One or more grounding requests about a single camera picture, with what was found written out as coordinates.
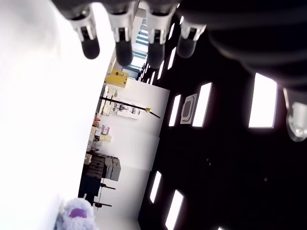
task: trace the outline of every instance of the ceiling light panel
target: ceiling light panel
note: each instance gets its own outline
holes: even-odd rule
[[[169,63],[168,63],[167,69],[172,68],[174,57],[175,57],[175,53],[176,53],[176,47],[172,50],[171,57],[169,58]]]
[[[151,84],[151,85],[153,84],[154,74],[155,74],[155,72],[153,72],[153,74],[152,74],[152,78],[150,79],[150,84]]]
[[[157,173],[155,174],[154,182],[153,182],[152,192],[150,193],[150,200],[152,201],[152,203],[154,203],[155,197],[157,195],[161,176],[162,176],[161,173],[157,171]]]
[[[248,127],[274,127],[276,98],[277,83],[257,73]]]
[[[200,95],[198,97],[195,116],[192,126],[203,127],[205,121],[208,102],[210,98],[212,83],[205,84],[201,87]]]
[[[171,113],[171,118],[169,119],[168,126],[174,126],[175,125],[175,120],[176,120],[177,113],[178,113],[180,97],[181,97],[181,95],[178,95],[174,99],[173,109],[172,109],[172,113]]]
[[[178,192],[178,190],[176,190],[165,223],[168,230],[173,230],[175,227],[175,224],[177,222],[180,213],[182,201],[183,201],[183,195],[180,192]]]
[[[164,61],[160,65],[159,73],[158,73],[158,79],[161,78],[162,70],[163,70]]]
[[[169,31],[168,39],[171,39],[171,37],[173,35],[174,27],[175,27],[175,23],[172,24],[171,30]]]

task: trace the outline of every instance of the black ceiling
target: black ceiling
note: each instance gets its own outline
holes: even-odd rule
[[[173,22],[165,59],[180,33],[179,20],[174,17]],[[170,70],[167,65],[168,60],[161,79],[156,79],[156,71],[153,82],[169,89],[170,96],[139,214],[141,229],[166,230],[175,189],[184,195],[176,230],[305,229],[307,141],[294,143],[288,137],[282,90],[278,90],[274,129],[248,129],[254,74],[219,54],[206,32],[191,58],[175,56]],[[152,72],[149,69],[143,81]],[[213,88],[204,127],[180,125],[184,99],[208,82]],[[169,127],[178,94],[182,96],[176,124]],[[162,179],[152,204],[149,195],[157,170]]]

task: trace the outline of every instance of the black fingertip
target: black fingertip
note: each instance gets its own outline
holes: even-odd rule
[[[154,42],[148,45],[148,63],[150,68],[158,69],[164,60],[164,44]]]
[[[133,59],[131,41],[116,42],[116,56],[121,66],[129,65]]]
[[[182,58],[189,58],[193,55],[196,47],[196,41],[192,39],[184,39],[180,36],[178,45],[177,45],[177,54]]]
[[[82,42],[82,49],[87,59],[95,59],[98,57],[100,53],[98,38],[96,37],[94,40],[85,39]]]

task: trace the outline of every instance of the purple plush toy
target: purple plush toy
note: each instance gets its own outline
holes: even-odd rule
[[[59,213],[55,230],[99,230],[94,222],[91,204],[82,199],[70,200],[62,213]]]

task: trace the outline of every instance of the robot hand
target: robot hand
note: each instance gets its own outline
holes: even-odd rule
[[[132,62],[131,34],[136,0],[52,0],[71,22],[82,43],[84,55],[99,55],[99,43],[91,3],[103,4],[108,12],[116,41],[120,65]],[[177,54],[191,57],[205,28],[212,44],[224,56],[238,60],[252,73],[274,79],[284,89],[289,136],[294,141],[307,138],[307,55],[305,31],[306,7],[293,4],[277,6],[267,0],[146,0],[148,26],[148,63],[158,69],[164,60],[164,46],[175,11],[184,16]]]

